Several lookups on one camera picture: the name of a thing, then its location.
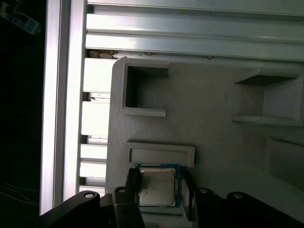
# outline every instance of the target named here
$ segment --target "metal frame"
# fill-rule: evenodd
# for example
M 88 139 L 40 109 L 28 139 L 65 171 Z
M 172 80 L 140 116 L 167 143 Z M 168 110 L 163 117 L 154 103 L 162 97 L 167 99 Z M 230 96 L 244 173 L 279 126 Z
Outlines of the metal frame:
M 304 16 L 302 0 L 294 0 L 292 4 L 288 0 L 256 0 L 245 4 L 243 0 L 88 0 L 88 4 Z
M 47 1 L 40 214 L 62 202 L 70 1 Z
M 78 192 L 86 5 L 86 0 L 71 1 L 63 200 L 67 200 Z

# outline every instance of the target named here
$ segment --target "screw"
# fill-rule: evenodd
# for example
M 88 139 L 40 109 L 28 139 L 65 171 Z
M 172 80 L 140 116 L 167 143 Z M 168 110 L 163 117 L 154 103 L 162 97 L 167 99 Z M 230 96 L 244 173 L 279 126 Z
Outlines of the screw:
M 200 189 L 199 190 L 201 193 L 207 193 L 208 192 L 208 189 Z
M 86 198 L 91 198 L 91 197 L 93 197 L 93 196 L 94 196 L 93 193 L 88 193 L 88 194 L 85 195 Z
M 234 197 L 234 198 L 237 198 L 237 199 L 243 198 L 243 196 L 242 196 L 241 194 L 238 194 L 238 193 L 233 194 L 233 197 Z

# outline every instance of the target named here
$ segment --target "dark background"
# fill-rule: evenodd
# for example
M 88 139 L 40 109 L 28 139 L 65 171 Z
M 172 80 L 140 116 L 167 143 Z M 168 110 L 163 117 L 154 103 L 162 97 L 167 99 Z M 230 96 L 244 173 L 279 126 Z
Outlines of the dark background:
M 19 8 L 42 25 L 33 36 L 0 18 L 0 75 L 2 79 L 2 132 L 5 146 L 0 165 L 0 227 L 20 227 L 39 214 L 39 206 L 26 201 L 10 185 L 33 189 L 18 190 L 39 202 L 42 96 L 46 0 L 26 0 Z

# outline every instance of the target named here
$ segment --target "cpu processor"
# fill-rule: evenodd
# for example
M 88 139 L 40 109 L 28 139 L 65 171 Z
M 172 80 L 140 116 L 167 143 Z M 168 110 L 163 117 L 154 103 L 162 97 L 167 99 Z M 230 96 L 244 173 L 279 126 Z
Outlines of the cpu processor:
M 180 165 L 137 164 L 141 174 L 137 203 L 141 207 L 180 206 Z

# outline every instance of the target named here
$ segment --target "cable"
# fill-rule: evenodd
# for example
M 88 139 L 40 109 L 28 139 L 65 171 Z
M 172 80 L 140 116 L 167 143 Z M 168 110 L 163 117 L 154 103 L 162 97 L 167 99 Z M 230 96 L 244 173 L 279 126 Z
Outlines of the cable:
M 7 190 L 9 190 L 9 191 L 12 191 L 12 192 L 17 192 L 17 193 L 19 193 L 23 198 L 25 198 L 26 200 L 28 200 L 29 202 L 37 203 L 37 204 L 38 204 L 38 202 L 35 202 L 35 201 L 33 201 L 33 200 L 30 200 L 29 198 L 27 198 L 26 196 L 24 196 L 21 192 L 19 192 L 19 191 L 17 191 L 17 190 L 9 189 L 9 188 L 4 187 L 4 186 L 1 186 L 1 185 L 0 185 L 0 187 L 2 187 L 2 188 L 4 188 L 4 189 L 7 189 Z
M 20 187 L 16 187 L 16 186 L 13 186 L 11 184 L 8 184 L 8 183 L 4 183 L 8 186 L 10 186 L 11 188 L 14 188 L 14 189 L 19 189 L 19 190 L 24 190 L 24 191 L 38 191 L 38 190 L 34 190 L 34 189 L 26 189 L 26 188 L 20 188 Z
M 17 198 L 15 198 L 15 197 L 10 196 L 10 195 L 8 195 L 8 194 L 5 194 L 5 193 L 3 193 L 3 192 L 0 192 L 0 194 L 3 195 L 3 196 L 6 196 L 6 197 L 12 198 L 12 199 L 14 199 L 14 200 L 16 200 L 16 201 L 19 201 L 19 202 L 21 202 L 21 203 L 27 203 L 27 204 L 30 204 L 30 205 L 38 206 L 38 204 L 36 204 L 36 203 L 27 202 L 27 201 L 24 201 L 24 200 L 21 200 L 21 199 L 17 199 Z

